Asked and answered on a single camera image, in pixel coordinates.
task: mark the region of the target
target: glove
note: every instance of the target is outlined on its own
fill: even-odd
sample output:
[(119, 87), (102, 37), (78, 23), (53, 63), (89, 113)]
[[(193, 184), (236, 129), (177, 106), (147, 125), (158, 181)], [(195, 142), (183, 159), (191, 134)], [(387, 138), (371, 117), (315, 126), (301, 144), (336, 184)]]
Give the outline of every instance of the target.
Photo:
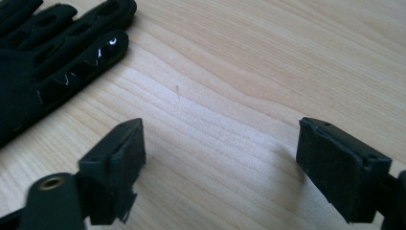
[(0, 147), (117, 63), (133, 0), (107, 0), (79, 20), (69, 5), (0, 0)]

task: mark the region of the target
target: black glove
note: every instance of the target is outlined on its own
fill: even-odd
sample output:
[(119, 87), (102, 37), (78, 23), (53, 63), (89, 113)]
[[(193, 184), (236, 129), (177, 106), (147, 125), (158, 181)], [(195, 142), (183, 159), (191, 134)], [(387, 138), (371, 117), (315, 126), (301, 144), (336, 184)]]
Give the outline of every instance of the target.
[(79, 20), (42, 0), (0, 0), (0, 147), (117, 63), (137, 5), (108, 0)]

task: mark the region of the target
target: black object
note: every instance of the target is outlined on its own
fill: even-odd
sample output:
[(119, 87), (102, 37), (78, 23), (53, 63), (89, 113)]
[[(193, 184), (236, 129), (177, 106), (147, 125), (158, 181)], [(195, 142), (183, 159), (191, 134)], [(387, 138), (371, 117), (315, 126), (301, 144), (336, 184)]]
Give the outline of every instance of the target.
[(146, 163), (141, 119), (116, 126), (79, 160), (79, 172), (36, 181), (24, 209), (0, 218), (2, 230), (81, 230), (125, 222), (136, 194), (132, 185)]
[(330, 123), (302, 118), (296, 161), (347, 222), (406, 229), (406, 172), (389, 175), (392, 159)]
[(77, 21), (69, 5), (32, 16), (41, 4), (0, 2), (0, 147), (117, 63), (137, 10), (134, 0), (107, 0)]

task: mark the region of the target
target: wood grain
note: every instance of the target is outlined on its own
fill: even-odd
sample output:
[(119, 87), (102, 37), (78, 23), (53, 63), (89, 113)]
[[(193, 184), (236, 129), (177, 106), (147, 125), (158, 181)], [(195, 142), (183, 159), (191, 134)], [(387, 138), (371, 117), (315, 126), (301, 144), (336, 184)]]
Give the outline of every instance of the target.
[[(44, 7), (56, 0), (46, 0)], [(79, 16), (100, 1), (64, 1)], [(0, 149), (0, 216), (116, 124), (144, 119), (126, 225), (89, 229), (379, 229), (347, 225), (295, 163), (298, 121), (334, 123), (406, 169), (406, 3), (139, 0), (127, 56)]]

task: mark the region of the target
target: wooden surface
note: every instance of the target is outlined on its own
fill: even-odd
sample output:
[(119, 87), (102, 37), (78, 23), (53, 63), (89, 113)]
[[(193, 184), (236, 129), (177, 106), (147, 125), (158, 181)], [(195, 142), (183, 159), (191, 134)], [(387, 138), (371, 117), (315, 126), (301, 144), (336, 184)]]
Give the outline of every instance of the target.
[[(81, 15), (100, 1), (62, 2)], [(0, 216), (141, 117), (129, 220), (89, 229), (379, 229), (380, 215), (347, 225), (301, 171), (298, 121), (331, 122), (406, 169), (405, 1), (137, 3), (125, 59), (0, 149)]]

